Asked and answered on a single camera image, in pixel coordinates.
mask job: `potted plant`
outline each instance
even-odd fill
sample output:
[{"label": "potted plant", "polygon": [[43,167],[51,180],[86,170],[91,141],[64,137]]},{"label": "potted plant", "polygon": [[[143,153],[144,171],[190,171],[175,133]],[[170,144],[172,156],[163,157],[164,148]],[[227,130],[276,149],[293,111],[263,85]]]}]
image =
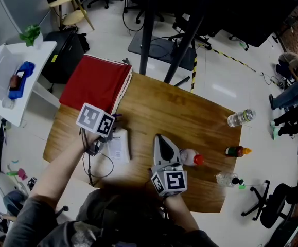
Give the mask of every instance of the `potted plant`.
[{"label": "potted plant", "polygon": [[20,34],[20,39],[26,42],[27,47],[34,46],[36,49],[39,49],[44,41],[38,25],[28,26],[24,33]]}]

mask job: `green plant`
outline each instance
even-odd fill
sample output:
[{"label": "green plant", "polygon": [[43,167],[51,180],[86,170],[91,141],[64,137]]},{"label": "green plant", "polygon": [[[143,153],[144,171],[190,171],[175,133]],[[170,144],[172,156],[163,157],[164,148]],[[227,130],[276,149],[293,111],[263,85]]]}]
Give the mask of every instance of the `green plant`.
[{"label": "green plant", "polygon": [[20,34],[20,39],[26,42],[26,46],[33,46],[35,39],[40,34],[40,27],[38,25],[28,26],[24,33]]}]

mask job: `plastic water bottle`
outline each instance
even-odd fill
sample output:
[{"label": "plastic water bottle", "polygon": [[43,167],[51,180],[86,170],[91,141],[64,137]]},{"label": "plastic water bottle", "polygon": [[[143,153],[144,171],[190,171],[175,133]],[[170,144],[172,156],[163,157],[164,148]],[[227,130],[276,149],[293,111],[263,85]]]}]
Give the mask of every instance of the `plastic water bottle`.
[{"label": "plastic water bottle", "polygon": [[239,179],[238,175],[235,173],[219,172],[216,175],[216,183],[223,187],[234,187],[237,184],[244,185],[244,181]]},{"label": "plastic water bottle", "polygon": [[202,165],[204,163],[204,157],[193,149],[181,149],[180,150],[181,161],[187,166]]},{"label": "plastic water bottle", "polygon": [[235,113],[227,118],[227,124],[231,127],[242,125],[245,122],[255,119],[256,113],[253,109],[247,109],[243,112]]}]

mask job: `red bottle cap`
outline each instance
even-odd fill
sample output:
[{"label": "red bottle cap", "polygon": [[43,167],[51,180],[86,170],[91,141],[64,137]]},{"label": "red bottle cap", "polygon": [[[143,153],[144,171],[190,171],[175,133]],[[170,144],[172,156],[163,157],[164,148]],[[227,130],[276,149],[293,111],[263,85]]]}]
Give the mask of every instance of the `red bottle cap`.
[{"label": "red bottle cap", "polygon": [[196,154],[194,157],[194,163],[197,165],[202,165],[204,163],[204,157],[200,154]]}]

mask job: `wooden table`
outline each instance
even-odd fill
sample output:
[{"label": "wooden table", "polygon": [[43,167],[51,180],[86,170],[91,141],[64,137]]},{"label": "wooden table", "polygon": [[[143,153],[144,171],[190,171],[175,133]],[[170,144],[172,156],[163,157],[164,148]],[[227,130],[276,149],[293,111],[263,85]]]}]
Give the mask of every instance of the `wooden table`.
[{"label": "wooden table", "polygon": [[[203,166],[185,169],[188,171],[188,190],[182,196],[189,209],[220,212],[225,188],[208,180],[212,170],[232,172],[234,169],[236,159],[224,155],[226,147],[237,146],[240,140],[241,127],[231,128],[226,122],[232,111],[177,87],[134,73],[117,113],[123,115],[124,128],[128,130],[131,162],[115,164],[112,174],[104,178],[99,187],[113,185],[143,189],[150,178],[148,169],[153,164],[153,138],[161,133],[179,148],[192,148],[204,155]],[[79,128],[75,124],[78,114],[79,111],[61,105],[48,137],[43,155],[45,160],[51,162],[78,135]],[[111,169],[111,162],[104,162],[103,167],[100,162],[93,169],[102,167],[106,173],[107,169]],[[81,179],[88,182],[84,172]]]},{"label": "wooden table", "polygon": [[[74,12],[68,14],[64,19],[62,19],[62,4],[67,2],[71,2]],[[78,0],[56,0],[54,2],[49,3],[49,7],[56,7],[56,6],[59,7],[60,28],[62,28],[63,25],[65,26],[74,25],[75,23],[81,21],[83,18],[86,18],[88,24],[94,30],[94,26],[92,25],[92,22],[88,18],[87,12],[82,8]]]}]

